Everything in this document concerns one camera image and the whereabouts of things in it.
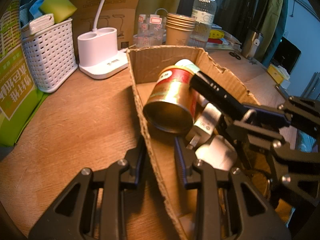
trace plastic bottle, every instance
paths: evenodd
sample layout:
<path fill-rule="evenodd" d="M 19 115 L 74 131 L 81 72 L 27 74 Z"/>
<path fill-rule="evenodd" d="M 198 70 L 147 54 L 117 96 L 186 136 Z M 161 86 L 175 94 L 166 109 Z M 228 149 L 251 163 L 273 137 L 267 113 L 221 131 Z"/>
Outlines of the plastic bottle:
<path fill-rule="evenodd" d="M 191 34 L 190 46 L 205 48 L 216 10 L 216 0 L 195 0 L 193 2 L 191 16 L 196 19 L 196 26 Z"/>

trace red and gold can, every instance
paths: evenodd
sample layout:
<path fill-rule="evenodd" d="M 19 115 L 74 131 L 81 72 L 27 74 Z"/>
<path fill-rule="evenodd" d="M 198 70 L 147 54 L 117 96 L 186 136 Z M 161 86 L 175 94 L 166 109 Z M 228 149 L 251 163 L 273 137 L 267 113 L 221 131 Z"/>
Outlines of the red and gold can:
<path fill-rule="evenodd" d="M 188 132 L 193 125 L 197 92 L 189 87 L 194 73 L 183 66 L 161 71 L 143 114 L 148 122 L 170 133 Z"/>

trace wall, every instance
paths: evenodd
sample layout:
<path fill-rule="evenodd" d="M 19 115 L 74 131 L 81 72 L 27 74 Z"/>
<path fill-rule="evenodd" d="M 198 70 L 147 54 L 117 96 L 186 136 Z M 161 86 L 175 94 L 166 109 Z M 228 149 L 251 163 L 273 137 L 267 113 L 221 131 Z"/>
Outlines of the wall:
<path fill-rule="evenodd" d="M 297 2 L 290 17 L 292 8 L 293 0 L 289 0 L 285 36 L 301 50 L 301 56 L 290 75 L 288 94 L 300 96 L 313 73 L 320 72 L 320 22 Z"/>

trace white woven basket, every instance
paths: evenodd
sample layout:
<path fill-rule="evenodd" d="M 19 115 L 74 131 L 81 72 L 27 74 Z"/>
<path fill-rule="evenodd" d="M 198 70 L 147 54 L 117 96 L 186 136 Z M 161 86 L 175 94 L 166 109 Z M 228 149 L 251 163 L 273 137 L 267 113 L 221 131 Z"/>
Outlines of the white woven basket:
<path fill-rule="evenodd" d="M 57 90 L 78 67 L 71 21 L 53 25 L 22 41 L 32 77 L 43 92 Z"/>

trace wooden table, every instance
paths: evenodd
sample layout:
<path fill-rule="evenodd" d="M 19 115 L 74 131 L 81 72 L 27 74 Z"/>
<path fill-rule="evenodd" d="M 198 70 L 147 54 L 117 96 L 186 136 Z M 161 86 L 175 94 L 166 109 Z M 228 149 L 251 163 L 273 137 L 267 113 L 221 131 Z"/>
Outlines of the wooden table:
<path fill-rule="evenodd" d="M 212 57 L 230 68 L 262 104 L 283 102 L 259 65 Z M 128 69 L 102 81 L 77 70 L 42 104 L 14 150 L 0 162 L 0 200 L 27 235 L 42 212 L 83 168 L 103 169 L 135 147 L 139 120 Z M 286 132 L 295 140 L 294 132 Z M 125 193 L 128 239 L 178 239 L 147 160 L 137 191 Z"/>

